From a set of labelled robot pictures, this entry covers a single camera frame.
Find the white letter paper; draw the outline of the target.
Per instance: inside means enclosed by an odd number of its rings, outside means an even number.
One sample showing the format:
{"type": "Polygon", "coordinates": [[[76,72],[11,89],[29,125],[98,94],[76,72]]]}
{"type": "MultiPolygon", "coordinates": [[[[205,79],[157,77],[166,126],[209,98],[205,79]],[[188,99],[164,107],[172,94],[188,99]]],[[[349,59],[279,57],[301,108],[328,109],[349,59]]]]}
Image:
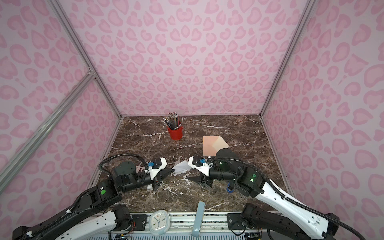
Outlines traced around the white letter paper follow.
{"type": "Polygon", "coordinates": [[[174,170],[173,174],[179,175],[189,171],[192,167],[189,165],[188,161],[182,161],[176,164],[172,169],[174,170]]]}

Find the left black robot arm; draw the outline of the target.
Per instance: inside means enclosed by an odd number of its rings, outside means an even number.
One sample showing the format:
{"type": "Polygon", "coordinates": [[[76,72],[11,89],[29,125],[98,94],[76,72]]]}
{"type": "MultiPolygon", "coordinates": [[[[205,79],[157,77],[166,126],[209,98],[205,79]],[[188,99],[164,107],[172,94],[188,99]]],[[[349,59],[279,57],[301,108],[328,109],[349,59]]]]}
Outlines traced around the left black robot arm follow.
{"type": "Polygon", "coordinates": [[[123,162],[112,170],[108,179],[83,191],[68,208],[33,227],[20,226],[13,230],[12,239],[54,240],[83,220],[121,201],[123,193],[148,185],[157,190],[175,171],[166,165],[164,158],[158,158],[149,163],[147,171],[138,173],[133,162],[123,162]]]}

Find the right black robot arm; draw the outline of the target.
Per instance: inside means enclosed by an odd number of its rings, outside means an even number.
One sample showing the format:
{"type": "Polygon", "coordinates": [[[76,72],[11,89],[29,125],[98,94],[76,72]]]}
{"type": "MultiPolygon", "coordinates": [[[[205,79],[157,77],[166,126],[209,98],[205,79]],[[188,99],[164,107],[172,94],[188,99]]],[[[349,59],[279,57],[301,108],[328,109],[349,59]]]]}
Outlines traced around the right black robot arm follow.
{"type": "Polygon", "coordinates": [[[236,189],[282,214],[263,214],[256,206],[247,204],[242,212],[245,227],[272,230],[295,240],[333,240],[338,229],[343,228],[358,239],[364,239],[361,233],[341,222],[338,216],[312,209],[283,191],[259,168],[240,160],[228,148],[218,151],[213,158],[190,157],[188,165],[200,172],[198,177],[190,177],[190,181],[207,188],[212,187],[215,180],[225,181],[230,190],[236,189]]]}

